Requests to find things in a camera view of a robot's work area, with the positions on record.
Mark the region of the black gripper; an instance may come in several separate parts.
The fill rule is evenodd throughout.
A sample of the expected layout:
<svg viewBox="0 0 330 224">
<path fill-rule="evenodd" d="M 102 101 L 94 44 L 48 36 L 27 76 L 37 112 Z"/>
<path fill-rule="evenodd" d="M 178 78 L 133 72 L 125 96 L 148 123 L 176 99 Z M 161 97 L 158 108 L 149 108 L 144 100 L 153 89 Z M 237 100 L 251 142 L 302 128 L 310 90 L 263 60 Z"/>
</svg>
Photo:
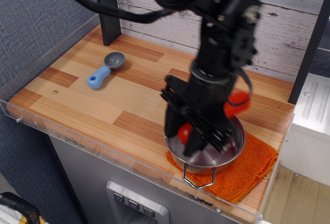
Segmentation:
<svg viewBox="0 0 330 224">
<path fill-rule="evenodd" d="M 161 94 L 168 103 L 164 136 L 176 136 L 183 126 L 184 156 L 191 157 L 197 151 L 203 151 L 207 145 L 222 152 L 229 143 L 234 126 L 229 123 L 223 107 L 238 76 L 248 80 L 242 69 L 233 72 L 225 70 L 219 77 L 212 77 L 200 70 L 195 61 L 191 65 L 188 82 L 173 75 L 166 76 L 167 86 Z M 212 132 L 203 133 L 197 128 Z"/>
</svg>

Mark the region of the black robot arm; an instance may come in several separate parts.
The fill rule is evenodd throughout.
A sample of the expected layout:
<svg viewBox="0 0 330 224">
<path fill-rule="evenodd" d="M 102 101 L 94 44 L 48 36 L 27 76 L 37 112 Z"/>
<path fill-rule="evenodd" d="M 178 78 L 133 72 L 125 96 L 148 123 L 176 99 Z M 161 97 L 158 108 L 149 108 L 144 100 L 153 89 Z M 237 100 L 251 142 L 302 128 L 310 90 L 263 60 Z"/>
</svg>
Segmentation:
<svg viewBox="0 0 330 224">
<path fill-rule="evenodd" d="M 192 156 L 207 143 L 221 151 L 234 129 L 224 105 L 243 67 L 256 54 L 254 30 L 260 0 L 155 0 L 169 11 L 190 10 L 202 18 L 201 46 L 185 82 L 166 77 L 162 97 L 168 103 L 165 136 L 188 122 L 193 129 L 183 154 Z"/>
</svg>

